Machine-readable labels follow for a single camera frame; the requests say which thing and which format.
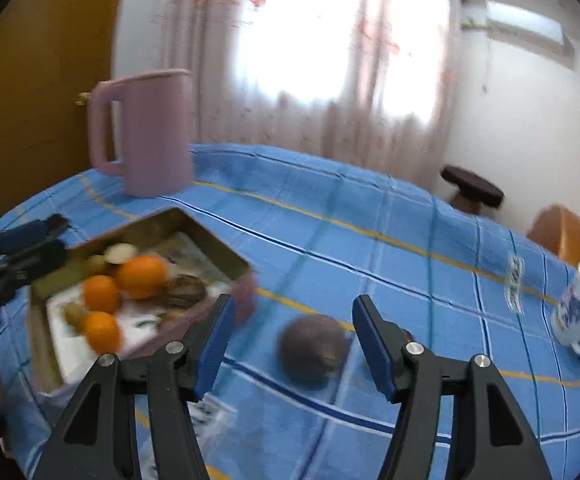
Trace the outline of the large orange mandarin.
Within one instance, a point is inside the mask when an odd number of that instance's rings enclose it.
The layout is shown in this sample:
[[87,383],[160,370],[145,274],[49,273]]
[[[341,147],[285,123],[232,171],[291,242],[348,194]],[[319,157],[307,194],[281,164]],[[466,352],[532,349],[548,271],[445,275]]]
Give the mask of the large orange mandarin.
[[119,289],[133,300],[145,300],[164,292],[168,268],[159,256],[144,255],[128,260],[115,274]]

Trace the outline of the dark brown chestnut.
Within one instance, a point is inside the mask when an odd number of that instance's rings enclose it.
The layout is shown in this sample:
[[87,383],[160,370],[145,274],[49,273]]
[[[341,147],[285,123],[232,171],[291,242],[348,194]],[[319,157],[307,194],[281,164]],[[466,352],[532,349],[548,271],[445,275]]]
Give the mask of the dark brown chestnut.
[[164,304],[177,309],[189,309],[205,297],[205,284],[200,278],[189,274],[180,274],[169,280],[163,292]]

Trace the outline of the round purple fruit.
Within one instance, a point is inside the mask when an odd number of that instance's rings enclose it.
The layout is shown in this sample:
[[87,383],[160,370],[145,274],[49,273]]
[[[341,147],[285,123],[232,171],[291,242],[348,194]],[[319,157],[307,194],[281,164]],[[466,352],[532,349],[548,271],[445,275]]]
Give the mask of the round purple fruit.
[[346,330],[334,318],[304,314],[278,337],[277,356],[288,378],[302,387],[322,388],[342,370],[349,350]]

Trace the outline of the cut purple yam piece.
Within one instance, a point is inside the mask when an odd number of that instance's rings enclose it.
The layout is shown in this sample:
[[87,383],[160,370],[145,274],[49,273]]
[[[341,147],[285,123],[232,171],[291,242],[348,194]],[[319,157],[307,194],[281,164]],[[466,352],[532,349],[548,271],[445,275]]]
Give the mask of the cut purple yam piece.
[[409,332],[409,330],[405,330],[404,328],[401,330],[401,333],[404,334],[405,337],[405,341],[407,342],[412,342],[415,341],[415,337],[413,337],[412,333]]

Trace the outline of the black smartphone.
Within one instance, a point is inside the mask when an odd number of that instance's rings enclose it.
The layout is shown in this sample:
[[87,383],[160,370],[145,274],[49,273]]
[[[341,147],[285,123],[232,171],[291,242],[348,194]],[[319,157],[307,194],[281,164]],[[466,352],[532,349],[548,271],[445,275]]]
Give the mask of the black smartphone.
[[46,232],[51,236],[59,236],[70,227],[70,222],[62,214],[51,214],[44,220]]

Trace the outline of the pink metal tin box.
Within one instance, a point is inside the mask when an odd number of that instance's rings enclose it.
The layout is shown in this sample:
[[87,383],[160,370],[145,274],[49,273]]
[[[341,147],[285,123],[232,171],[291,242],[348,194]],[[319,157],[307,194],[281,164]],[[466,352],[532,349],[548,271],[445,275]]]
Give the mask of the pink metal tin box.
[[30,287],[34,385],[55,394],[79,382],[105,348],[148,356],[183,336],[223,294],[235,322],[254,310],[247,260],[177,208],[127,223],[69,250]]

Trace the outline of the printed leaflet in tin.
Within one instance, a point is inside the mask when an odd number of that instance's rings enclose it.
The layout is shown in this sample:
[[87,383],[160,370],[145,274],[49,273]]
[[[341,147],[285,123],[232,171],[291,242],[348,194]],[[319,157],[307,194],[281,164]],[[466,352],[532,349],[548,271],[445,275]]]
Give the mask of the printed leaflet in tin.
[[[160,240],[155,246],[142,249],[138,256],[153,255],[161,257],[168,268],[168,280],[180,274],[200,278],[206,286],[204,299],[215,299],[228,292],[231,281],[214,263],[202,254],[199,247],[192,243],[189,236],[176,232]],[[76,382],[85,375],[86,368],[95,359],[95,352],[89,347],[82,333],[76,333],[66,324],[62,314],[63,304],[77,301],[84,304],[82,285],[77,283],[61,292],[53,294],[46,301],[50,333],[63,382]],[[133,300],[126,294],[121,295],[121,307],[114,317],[121,330],[121,352],[130,351],[156,336],[166,325],[160,325],[159,313],[170,308],[159,296],[145,300]]]

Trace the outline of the brown wooden door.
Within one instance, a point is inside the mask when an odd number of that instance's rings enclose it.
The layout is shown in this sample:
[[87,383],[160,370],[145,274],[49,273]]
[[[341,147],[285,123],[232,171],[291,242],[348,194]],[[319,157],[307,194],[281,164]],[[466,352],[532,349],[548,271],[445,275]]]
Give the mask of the brown wooden door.
[[0,14],[0,217],[89,160],[90,92],[111,77],[120,0],[11,0]]

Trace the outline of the brass door knob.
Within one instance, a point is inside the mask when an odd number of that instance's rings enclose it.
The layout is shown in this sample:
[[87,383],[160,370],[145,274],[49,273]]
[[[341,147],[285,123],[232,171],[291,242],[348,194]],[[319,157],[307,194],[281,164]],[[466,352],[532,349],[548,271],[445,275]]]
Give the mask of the brass door knob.
[[90,92],[80,92],[80,93],[78,93],[75,104],[77,106],[86,106],[88,104],[88,102],[90,101],[91,96],[92,96],[92,94]]

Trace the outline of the blue plaid tablecloth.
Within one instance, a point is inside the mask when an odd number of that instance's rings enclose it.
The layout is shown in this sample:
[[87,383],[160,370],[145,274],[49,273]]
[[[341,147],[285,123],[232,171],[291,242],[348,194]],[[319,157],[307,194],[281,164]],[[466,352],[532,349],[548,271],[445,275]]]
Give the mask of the blue plaid tablecloth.
[[573,269],[500,224],[415,186],[280,148],[198,145],[193,183],[127,197],[94,170],[0,217],[0,230],[63,214],[72,245],[175,207],[251,263],[256,311],[232,335],[212,393],[193,412],[214,479],[373,479],[398,410],[358,346],[322,388],[293,385],[276,359],[283,326],[320,312],[352,323],[369,295],[383,318],[439,356],[499,368],[555,479],[580,473],[580,356],[549,318]]

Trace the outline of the pink electric kettle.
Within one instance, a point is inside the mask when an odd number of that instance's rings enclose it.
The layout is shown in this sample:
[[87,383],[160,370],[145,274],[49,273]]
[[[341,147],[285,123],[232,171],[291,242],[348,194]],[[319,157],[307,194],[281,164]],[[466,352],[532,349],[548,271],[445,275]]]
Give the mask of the pink electric kettle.
[[[171,194],[191,183],[193,163],[192,89],[189,70],[155,70],[101,81],[88,104],[88,144],[92,167],[121,177],[135,197]],[[121,159],[112,162],[104,147],[104,115],[120,104]]]

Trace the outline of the orange wooden chair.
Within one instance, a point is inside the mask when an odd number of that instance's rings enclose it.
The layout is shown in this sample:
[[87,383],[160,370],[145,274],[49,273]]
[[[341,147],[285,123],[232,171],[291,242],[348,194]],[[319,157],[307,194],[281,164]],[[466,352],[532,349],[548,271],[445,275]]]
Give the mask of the orange wooden chair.
[[562,204],[541,209],[527,237],[571,266],[580,263],[580,217]]

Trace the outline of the dark round stool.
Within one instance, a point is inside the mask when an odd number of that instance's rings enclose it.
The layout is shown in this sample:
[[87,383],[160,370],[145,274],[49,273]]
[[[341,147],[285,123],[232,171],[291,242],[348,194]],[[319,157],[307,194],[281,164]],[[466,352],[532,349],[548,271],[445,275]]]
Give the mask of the dark round stool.
[[499,209],[504,200],[504,193],[498,186],[470,170],[446,165],[440,177],[456,187],[450,205],[466,214],[478,216],[484,207]]

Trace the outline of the floral sheer curtain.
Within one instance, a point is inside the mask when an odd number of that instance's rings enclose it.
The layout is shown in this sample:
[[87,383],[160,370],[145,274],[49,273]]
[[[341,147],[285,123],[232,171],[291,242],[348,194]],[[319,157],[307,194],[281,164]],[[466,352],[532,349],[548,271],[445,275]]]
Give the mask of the floral sheer curtain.
[[156,0],[156,59],[193,76],[194,139],[265,144],[431,188],[461,0]]

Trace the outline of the white air conditioner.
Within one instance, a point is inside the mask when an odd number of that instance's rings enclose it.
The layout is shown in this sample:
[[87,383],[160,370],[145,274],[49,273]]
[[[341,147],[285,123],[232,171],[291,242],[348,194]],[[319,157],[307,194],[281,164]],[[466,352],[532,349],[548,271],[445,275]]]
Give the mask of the white air conditioner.
[[465,3],[461,13],[464,32],[483,32],[490,40],[547,58],[569,70],[575,68],[575,47],[553,18],[490,0]]

